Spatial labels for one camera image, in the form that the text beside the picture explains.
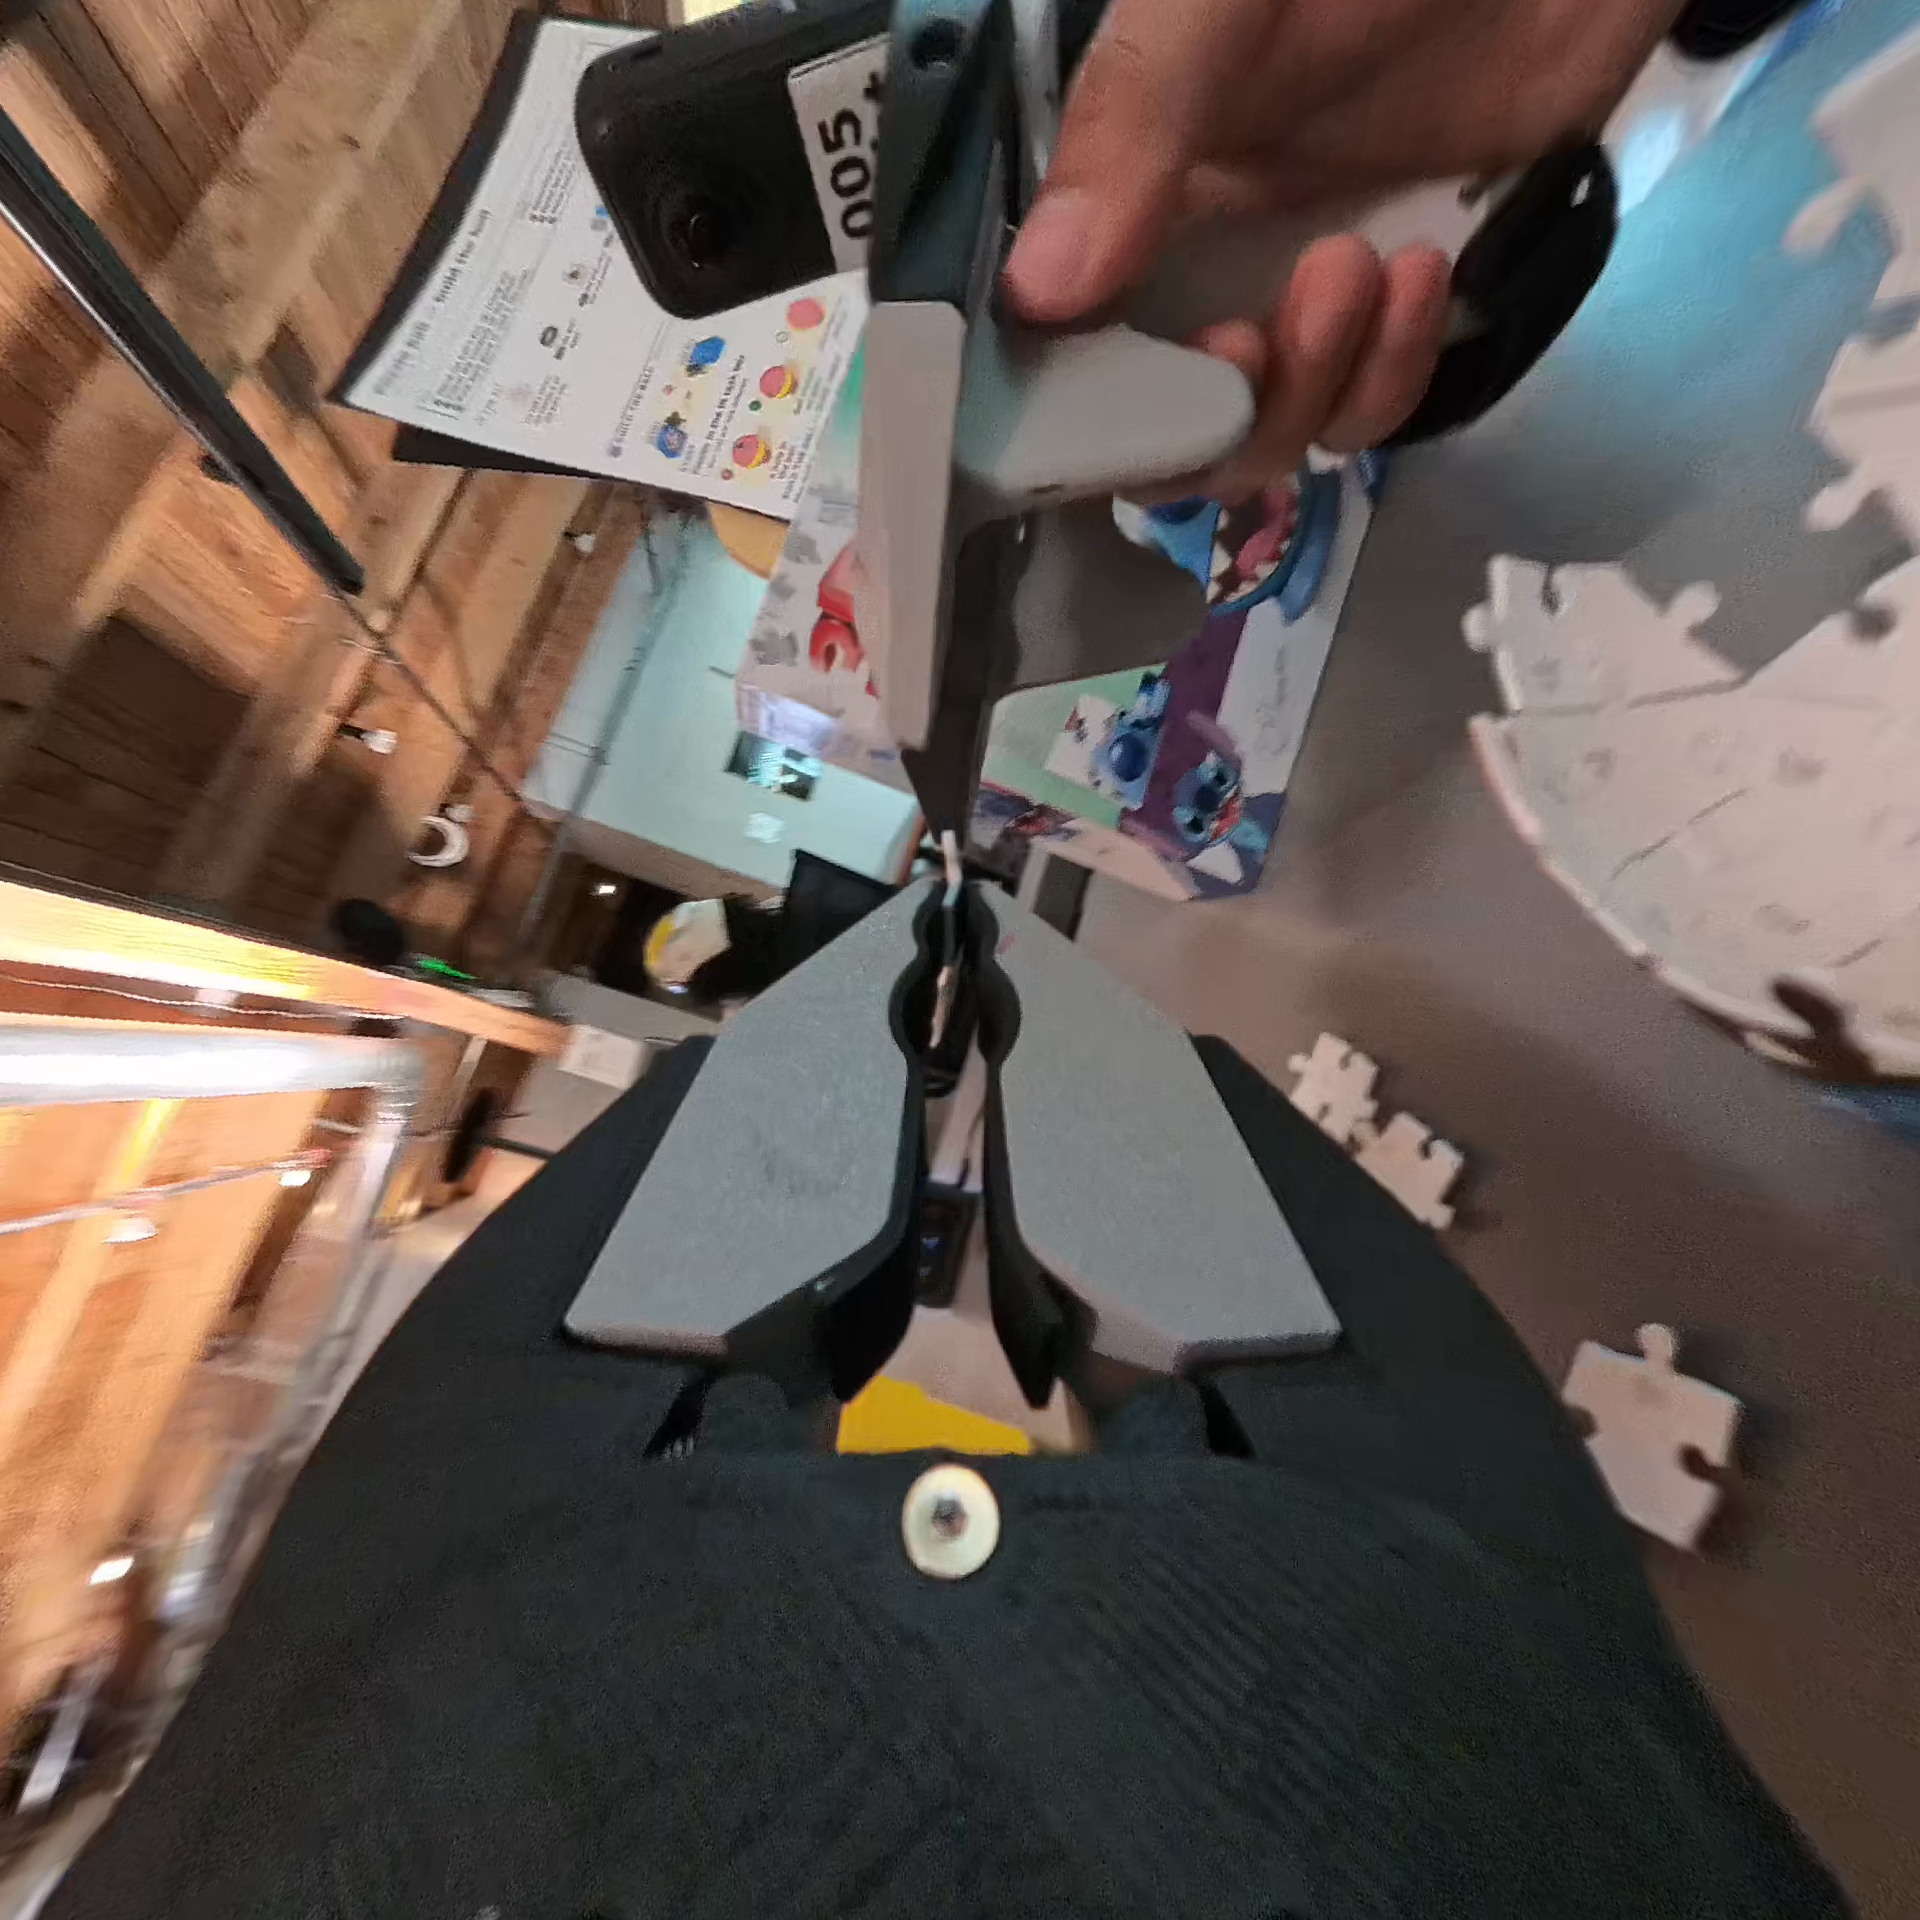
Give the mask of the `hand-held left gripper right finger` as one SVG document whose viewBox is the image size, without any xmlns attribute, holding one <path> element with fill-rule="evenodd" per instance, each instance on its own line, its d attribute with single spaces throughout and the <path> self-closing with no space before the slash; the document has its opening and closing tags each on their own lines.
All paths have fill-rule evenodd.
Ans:
<svg viewBox="0 0 1920 1920">
<path fill-rule="evenodd" d="M 1338 1322 L 1197 1045 L 1020 900 L 970 891 L 992 1323 L 1041 1408 L 1090 1360 L 1186 1378 Z"/>
</svg>

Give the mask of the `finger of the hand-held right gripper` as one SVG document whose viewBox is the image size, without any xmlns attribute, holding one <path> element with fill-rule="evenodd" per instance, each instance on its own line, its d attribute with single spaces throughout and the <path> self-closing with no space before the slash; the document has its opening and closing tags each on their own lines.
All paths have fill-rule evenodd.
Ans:
<svg viewBox="0 0 1920 1920">
<path fill-rule="evenodd" d="M 1006 397 L 994 305 L 879 302 L 861 341 L 854 624 L 932 835 L 966 836 L 992 714 L 1032 684 L 1032 524 L 966 461 Z"/>
<path fill-rule="evenodd" d="M 1007 699 L 1172 659 L 1204 588 L 1133 544 L 1109 501 L 992 521 L 992 712 Z"/>
</svg>

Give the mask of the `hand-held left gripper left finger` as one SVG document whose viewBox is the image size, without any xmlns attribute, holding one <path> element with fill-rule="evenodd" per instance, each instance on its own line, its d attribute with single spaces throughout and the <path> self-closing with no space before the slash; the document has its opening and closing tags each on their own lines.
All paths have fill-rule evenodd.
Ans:
<svg viewBox="0 0 1920 1920">
<path fill-rule="evenodd" d="M 849 1402 L 914 1310 L 919 990 L 911 882 L 729 1020 L 565 1330 Z"/>
</svg>

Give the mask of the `single curved puzzle piece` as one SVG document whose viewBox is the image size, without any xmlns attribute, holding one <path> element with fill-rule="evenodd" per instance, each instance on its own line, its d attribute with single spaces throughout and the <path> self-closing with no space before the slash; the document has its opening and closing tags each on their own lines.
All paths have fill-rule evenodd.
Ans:
<svg viewBox="0 0 1920 1920">
<path fill-rule="evenodd" d="M 953 828 L 932 840 L 938 858 L 937 915 L 928 938 L 928 987 L 925 987 L 925 1036 L 922 1061 L 938 1073 L 950 1069 L 953 1037 L 957 1033 L 957 1001 L 968 965 L 968 885 L 965 858 Z"/>
</svg>

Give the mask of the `white puzzle piece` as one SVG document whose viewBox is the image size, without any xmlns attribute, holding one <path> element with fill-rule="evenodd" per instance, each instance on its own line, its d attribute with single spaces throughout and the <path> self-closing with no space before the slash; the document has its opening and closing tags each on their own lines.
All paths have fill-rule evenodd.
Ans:
<svg viewBox="0 0 1920 1920">
<path fill-rule="evenodd" d="M 1327 1136 L 1400 1212 L 1432 1233 L 1455 1226 L 1468 1158 L 1408 1110 L 1376 1097 L 1378 1064 L 1320 1033 L 1286 1061 L 1290 1107 Z M 1636 1329 L 1629 1350 L 1577 1345 L 1558 1398 L 1620 1521 L 1679 1552 L 1700 1548 L 1736 1460 L 1741 1402 L 1681 1369 L 1673 1329 Z"/>
</svg>

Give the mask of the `partly built puzzle ball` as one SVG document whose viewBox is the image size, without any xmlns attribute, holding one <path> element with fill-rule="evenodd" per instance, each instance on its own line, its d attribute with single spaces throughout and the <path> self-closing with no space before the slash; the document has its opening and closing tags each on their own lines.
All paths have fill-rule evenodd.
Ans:
<svg viewBox="0 0 1920 1920">
<path fill-rule="evenodd" d="M 1628 107 L 1615 258 L 1513 426 L 1596 520 L 1461 622 L 1485 781 L 1649 980 L 1914 1102 L 1914 4 Z"/>
</svg>

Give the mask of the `cartoon puzzle box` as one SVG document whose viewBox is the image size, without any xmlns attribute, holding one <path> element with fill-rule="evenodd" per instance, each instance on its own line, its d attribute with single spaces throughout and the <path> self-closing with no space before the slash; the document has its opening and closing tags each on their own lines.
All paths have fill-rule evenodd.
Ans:
<svg viewBox="0 0 1920 1920">
<path fill-rule="evenodd" d="M 968 840 L 1041 846 L 1172 902 L 1256 888 L 1336 617 L 1386 476 L 1378 448 L 1312 452 L 1238 507 L 1114 501 L 1120 532 L 1207 589 L 1160 660 L 999 704 Z M 814 486 L 788 528 L 735 673 L 737 723 L 905 788 L 841 560 L 852 506 Z"/>
</svg>

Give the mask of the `person's right hand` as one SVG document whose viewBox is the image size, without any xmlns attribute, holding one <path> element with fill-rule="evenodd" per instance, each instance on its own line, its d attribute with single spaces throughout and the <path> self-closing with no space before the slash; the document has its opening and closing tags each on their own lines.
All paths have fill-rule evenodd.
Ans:
<svg viewBox="0 0 1920 1920">
<path fill-rule="evenodd" d="M 1429 181 L 1500 176 L 1597 133 L 1679 3 L 1109 4 L 1063 110 L 1000 291 L 1064 329 L 1124 294 L 1172 233 L 1223 217 L 1350 209 Z M 1309 448 L 1389 438 L 1449 323 L 1432 248 L 1319 237 L 1250 318 L 1192 345 L 1255 388 L 1246 441 L 1142 504 L 1236 504 Z"/>
</svg>

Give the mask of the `yellow plastic bin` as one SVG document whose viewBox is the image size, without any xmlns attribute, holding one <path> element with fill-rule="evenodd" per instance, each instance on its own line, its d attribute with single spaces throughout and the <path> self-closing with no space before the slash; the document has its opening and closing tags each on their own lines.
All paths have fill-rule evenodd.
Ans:
<svg viewBox="0 0 1920 1920">
<path fill-rule="evenodd" d="M 868 1380 L 839 1408 L 832 1449 L 839 1456 L 1031 1456 L 1031 1433 L 935 1398 L 914 1382 L 890 1376 Z"/>
</svg>

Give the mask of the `task instruction sign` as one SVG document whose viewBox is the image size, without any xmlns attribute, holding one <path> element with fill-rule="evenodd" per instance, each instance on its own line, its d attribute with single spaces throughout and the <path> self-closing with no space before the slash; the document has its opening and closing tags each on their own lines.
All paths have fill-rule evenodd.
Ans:
<svg viewBox="0 0 1920 1920">
<path fill-rule="evenodd" d="M 591 59 L 660 33 L 516 12 L 481 106 L 329 400 L 410 465 L 636 482 L 790 521 L 868 299 L 861 272 L 671 318 L 574 131 Z"/>
</svg>

